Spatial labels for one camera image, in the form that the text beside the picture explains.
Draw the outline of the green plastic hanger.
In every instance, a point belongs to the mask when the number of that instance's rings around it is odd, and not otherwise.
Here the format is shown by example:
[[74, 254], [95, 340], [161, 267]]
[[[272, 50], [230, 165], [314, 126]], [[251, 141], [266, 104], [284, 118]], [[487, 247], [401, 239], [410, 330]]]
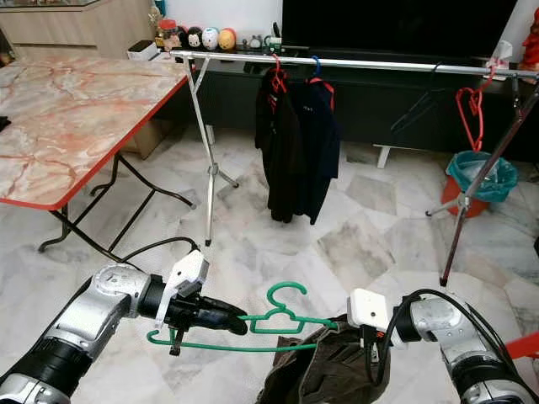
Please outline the green plastic hanger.
[[[299, 316], [292, 309], [286, 307], [285, 303], [278, 301], [275, 297], [275, 293], [280, 289], [294, 289], [299, 291], [300, 294], [307, 294], [307, 288], [300, 282], [296, 281], [281, 281], [277, 282], [265, 293], [265, 299], [272, 305], [272, 309], [262, 313], [262, 315], [245, 315], [239, 316], [240, 320], [244, 320], [249, 323], [250, 333], [255, 334], [276, 334], [276, 335], [294, 335], [300, 334], [304, 330], [304, 327], [307, 324], [319, 324], [326, 328], [338, 328], [338, 323], [331, 321], [329, 319], [321, 318], [308, 318], [308, 316]], [[287, 315], [290, 320], [294, 321], [297, 326], [293, 328], [264, 328], [259, 327], [259, 321], [267, 321], [272, 319], [273, 316]], [[215, 351], [227, 351], [227, 353], [289, 353], [289, 351], [313, 349], [317, 347], [315, 343], [308, 343], [307, 345], [292, 345], [286, 347], [230, 347], [230, 346], [220, 346], [220, 345], [204, 345], [203, 343], [184, 343], [181, 342], [179, 338], [179, 332], [174, 331], [172, 328], [168, 331], [168, 338], [159, 339], [157, 335], [159, 334], [158, 330], [147, 332], [146, 340], [153, 345], [168, 345], [174, 346], [178, 345], [182, 348], [199, 348]]]

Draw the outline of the brown trousers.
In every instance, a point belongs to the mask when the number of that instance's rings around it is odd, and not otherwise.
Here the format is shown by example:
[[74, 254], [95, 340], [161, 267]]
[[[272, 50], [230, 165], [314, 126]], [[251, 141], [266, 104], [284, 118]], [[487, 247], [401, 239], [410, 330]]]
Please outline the brown trousers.
[[372, 404], [387, 388], [366, 374], [360, 330], [346, 315], [331, 319], [338, 328], [321, 327], [308, 338], [280, 336], [272, 369], [254, 404]]

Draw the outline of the red plastic hanger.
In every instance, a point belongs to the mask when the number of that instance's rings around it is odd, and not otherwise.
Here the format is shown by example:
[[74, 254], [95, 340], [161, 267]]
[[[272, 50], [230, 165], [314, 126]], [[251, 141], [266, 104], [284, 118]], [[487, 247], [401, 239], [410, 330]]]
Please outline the red plastic hanger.
[[273, 54], [275, 65], [270, 73], [272, 73], [272, 88], [274, 92], [286, 93], [286, 71], [281, 68], [281, 61], [277, 54]]
[[[485, 89], [493, 83], [497, 65], [493, 64], [488, 67], [488, 74], [485, 76], [485, 81], [478, 85], [477, 88], [459, 88], [455, 93], [455, 103], [459, 116], [463, 124], [463, 130], [466, 132], [469, 146], [474, 152], [480, 152], [483, 146], [485, 135], [485, 119], [483, 112], [483, 96]], [[475, 128], [478, 133], [472, 133], [472, 125], [469, 123], [468, 115], [472, 115], [475, 122]]]

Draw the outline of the black jacket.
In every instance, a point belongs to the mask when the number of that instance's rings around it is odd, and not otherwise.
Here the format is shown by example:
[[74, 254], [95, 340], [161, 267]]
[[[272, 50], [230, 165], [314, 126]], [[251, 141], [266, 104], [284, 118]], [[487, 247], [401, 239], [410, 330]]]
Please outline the black jacket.
[[267, 180], [267, 208], [272, 219], [292, 222], [297, 206], [297, 179], [302, 173], [302, 146], [299, 123], [294, 115], [291, 93], [272, 88], [272, 73], [262, 77], [255, 96], [255, 146], [262, 152]]

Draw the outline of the black television console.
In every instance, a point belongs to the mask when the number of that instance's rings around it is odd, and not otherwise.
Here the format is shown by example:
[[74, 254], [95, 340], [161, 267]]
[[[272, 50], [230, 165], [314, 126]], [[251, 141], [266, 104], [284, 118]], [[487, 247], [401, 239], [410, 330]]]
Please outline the black television console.
[[[203, 61], [192, 59], [193, 84]], [[274, 64], [243, 61], [209, 62], [197, 96], [205, 127], [254, 130], [254, 98], [264, 74]], [[292, 81], [311, 78], [313, 66], [282, 64]], [[459, 88], [477, 88], [485, 76], [417, 71], [381, 71], [321, 66], [321, 78], [334, 86], [336, 120], [346, 141], [378, 146], [382, 153], [413, 149], [454, 153], [469, 149], [455, 103]], [[515, 103], [523, 104], [536, 85], [520, 78], [517, 85], [494, 77], [485, 89], [485, 150], [496, 149], [515, 120]], [[532, 109], [505, 156], [539, 162], [539, 104]]]

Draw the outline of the white box black lid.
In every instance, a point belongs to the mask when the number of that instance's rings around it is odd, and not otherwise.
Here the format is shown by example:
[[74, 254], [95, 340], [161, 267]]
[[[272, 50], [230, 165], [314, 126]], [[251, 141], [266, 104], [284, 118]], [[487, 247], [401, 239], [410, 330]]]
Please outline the white box black lid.
[[161, 54], [161, 47], [153, 40], [140, 40], [126, 50], [131, 61], [154, 61]]

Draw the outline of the yellow round plush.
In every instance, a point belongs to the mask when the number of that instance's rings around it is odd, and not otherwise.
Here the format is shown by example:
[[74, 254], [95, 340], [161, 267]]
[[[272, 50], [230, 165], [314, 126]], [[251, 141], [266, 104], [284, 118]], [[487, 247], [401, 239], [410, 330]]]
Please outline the yellow round plush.
[[237, 43], [236, 31], [232, 28], [219, 30], [218, 47], [221, 51], [235, 51]]

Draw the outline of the white blue round plush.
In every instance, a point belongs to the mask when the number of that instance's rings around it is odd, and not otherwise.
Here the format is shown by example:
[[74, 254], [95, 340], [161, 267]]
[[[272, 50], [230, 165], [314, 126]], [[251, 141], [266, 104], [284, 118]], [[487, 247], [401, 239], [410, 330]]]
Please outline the white blue round plush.
[[201, 45], [206, 51], [215, 51], [219, 46], [220, 30], [215, 27], [205, 27], [201, 30]]

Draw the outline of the black white round plush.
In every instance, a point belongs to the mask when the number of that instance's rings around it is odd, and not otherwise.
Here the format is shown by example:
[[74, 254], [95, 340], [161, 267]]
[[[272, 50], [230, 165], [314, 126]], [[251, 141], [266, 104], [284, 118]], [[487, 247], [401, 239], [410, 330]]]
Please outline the black white round plush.
[[203, 41], [204, 30], [201, 27], [192, 26], [185, 31], [185, 46], [190, 50], [201, 51], [204, 50]]

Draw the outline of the remote control holder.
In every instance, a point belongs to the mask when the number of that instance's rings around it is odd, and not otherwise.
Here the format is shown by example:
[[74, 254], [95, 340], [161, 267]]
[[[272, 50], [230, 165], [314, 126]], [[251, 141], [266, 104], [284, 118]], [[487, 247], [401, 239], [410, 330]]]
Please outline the remote control holder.
[[264, 47], [270, 54], [280, 54], [284, 50], [284, 39], [277, 24], [273, 24], [272, 34], [264, 37]]

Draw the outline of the red bin teal liner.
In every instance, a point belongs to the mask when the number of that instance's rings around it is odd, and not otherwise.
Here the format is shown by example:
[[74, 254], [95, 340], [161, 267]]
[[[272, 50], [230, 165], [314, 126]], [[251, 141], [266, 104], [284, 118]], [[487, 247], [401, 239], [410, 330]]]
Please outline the red bin teal liner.
[[[481, 172], [490, 158], [487, 151], [459, 151], [446, 167], [446, 186], [441, 201], [443, 204], [455, 200], [458, 194], [466, 192], [475, 176]], [[468, 218], [481, 215], [492, 203], [504, 203], [509, 193], [517, 185], [519, 173], [515, 165], [498, 157], [495, 165], [485, 174], [480, 189], [473, 195]]]

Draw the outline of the red plastic stool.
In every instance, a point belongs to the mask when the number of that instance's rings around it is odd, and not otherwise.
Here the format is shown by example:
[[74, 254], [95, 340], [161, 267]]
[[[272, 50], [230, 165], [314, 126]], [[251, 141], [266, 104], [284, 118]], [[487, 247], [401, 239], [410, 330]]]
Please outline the red plastic stool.
[[539, 360], [539, 331], [511, 340], [505, 343], [505, 347], [513, 360], [522, 358]]

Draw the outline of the light wooden cabinet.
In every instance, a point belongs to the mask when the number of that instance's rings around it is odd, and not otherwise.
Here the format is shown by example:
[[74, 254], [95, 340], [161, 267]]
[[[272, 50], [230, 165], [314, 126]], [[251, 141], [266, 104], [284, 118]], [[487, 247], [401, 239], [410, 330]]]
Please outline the light wooden cabinet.
[[0, 0], [3, 37], [19, 59], [127, 59], [152, 38], [152, 0]]

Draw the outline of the black flat television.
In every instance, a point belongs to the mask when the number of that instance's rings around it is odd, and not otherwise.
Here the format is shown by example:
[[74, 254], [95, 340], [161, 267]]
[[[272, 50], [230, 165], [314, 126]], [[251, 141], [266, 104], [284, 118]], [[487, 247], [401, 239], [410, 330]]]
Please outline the black flat television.
[[286, 46], [488, 56], [517, 0], [282, 0]]

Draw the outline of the red orange seated statue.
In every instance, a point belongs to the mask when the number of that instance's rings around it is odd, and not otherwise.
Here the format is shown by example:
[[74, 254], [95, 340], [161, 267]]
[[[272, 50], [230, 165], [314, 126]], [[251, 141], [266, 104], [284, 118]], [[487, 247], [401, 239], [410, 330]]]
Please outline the red orange seated statue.
[[523, 71], [539, 71], [539, 23], [531, 25], [522, 46], [524, 55], [517, 68]]

